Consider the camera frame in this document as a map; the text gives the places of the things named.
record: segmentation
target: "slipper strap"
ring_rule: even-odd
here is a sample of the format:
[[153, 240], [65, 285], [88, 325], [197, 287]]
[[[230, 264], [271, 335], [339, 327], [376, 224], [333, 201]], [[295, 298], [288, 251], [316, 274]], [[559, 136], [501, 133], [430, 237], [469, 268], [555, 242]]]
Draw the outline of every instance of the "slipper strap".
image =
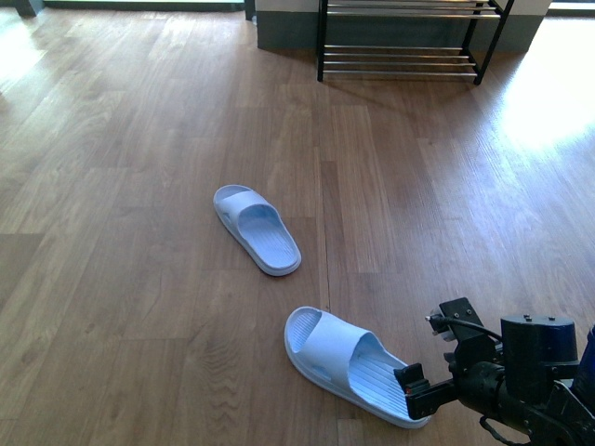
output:
[[323, 311], [298, 355], [309, 366], [324, 368], [333, 384], [350, 388], [349, 369], [362, 336], [371, 333]]
[[249, 207], [265, 205], [272, 207], [260, 194], [253, 190], [234, 193], [231, 197], [221, 200], [218, 204], [220, 212], [226, 214], [235, 228], [238, 227], [238, 219], [244, 210]]

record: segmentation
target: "black cable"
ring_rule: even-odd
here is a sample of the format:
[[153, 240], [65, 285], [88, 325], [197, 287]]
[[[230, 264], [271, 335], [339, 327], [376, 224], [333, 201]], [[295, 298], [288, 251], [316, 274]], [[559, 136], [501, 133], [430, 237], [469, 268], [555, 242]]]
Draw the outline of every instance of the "black cable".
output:
[[482, 427], [485, 430], [487, 430], [490, 434], [492, 434], [492, 437], [494, 437], [494, 439], [500, 441], [501, 443], [506, 444], [507, 446], [531, 446], [531, 444], [532, 444], [531, 441], [529, 441], [528, 443], [515, 443], [514, 441], [505, 439], [500, 434], [498, 434], [497, 431], [493, 427], [491, 427], [488, 424], [487, 416], [483, 416], [482, 418], [480, 418], [480, 425], [482, 425]]
[[461, 327], [470, 328], [471, 330], [475, 330], [477, 332], [484, 333], [490, 337], [493, 337], [496, 341], [502, 342], [502, 336], [498, 333], [494, 333], [491, 330], [488, 330], [482, 325], [478, 325], [477, 323], [462, 321], [460, 319], [455, 318], [440, 318], [440, 323], [445, 325], [460, 325]]

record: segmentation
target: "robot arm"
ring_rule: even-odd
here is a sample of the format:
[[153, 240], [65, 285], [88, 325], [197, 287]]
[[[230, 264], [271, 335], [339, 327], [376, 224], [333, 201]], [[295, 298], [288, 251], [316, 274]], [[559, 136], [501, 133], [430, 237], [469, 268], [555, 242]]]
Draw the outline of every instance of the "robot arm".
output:
[[505, 444], [512, 443], [487, 419], [526, 434], [533, 446], [595, 445], [595, 327], [579, 361], [575, 325], [566, 318], [503, 318], [500, 336], [483, 327], [463, 297], [441, 304], [427, 320], [436, 335], [458, 342], [444, 354], [453, 377], [431, 386], [421, 364], [395, 370], [411, 418], [459, 400], [481, 413], [482, 426]]

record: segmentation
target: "metal shoe rack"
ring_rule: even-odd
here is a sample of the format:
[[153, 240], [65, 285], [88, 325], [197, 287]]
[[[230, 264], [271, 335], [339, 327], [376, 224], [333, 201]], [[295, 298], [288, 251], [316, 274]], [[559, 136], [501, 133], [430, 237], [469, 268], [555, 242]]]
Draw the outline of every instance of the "metal shoe rack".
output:
[[[501, 7], [495, 0], [320, 0], [318, 80], [325, 74], [463, 76], [479, 85], [496, 49], [514, 0]], [[459, 20], [467, 32], [459, 47], [328, 45], [328, 19], [389, 17]], [[479, 20], [497, 20], [491, 43], [480, 63], [469, 45]]]

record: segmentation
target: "light blue slipper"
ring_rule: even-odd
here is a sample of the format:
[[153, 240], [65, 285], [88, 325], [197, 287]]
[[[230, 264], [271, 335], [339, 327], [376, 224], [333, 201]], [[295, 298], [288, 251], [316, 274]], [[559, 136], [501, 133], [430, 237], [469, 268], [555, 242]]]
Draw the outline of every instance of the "light blue slipper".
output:
[[392, 356], [372, 332], [312, 307], [296, 309], [285, 324], [289, 360], [314, 384], [399, 427], [412, 420], [394, 369], [406, 364]]
[[229, 185], [215, 192], [213, 205], [225, 228], [258, 267], [284, 276], [301, 263], [301, 253], [277, 210], [246, 186]]

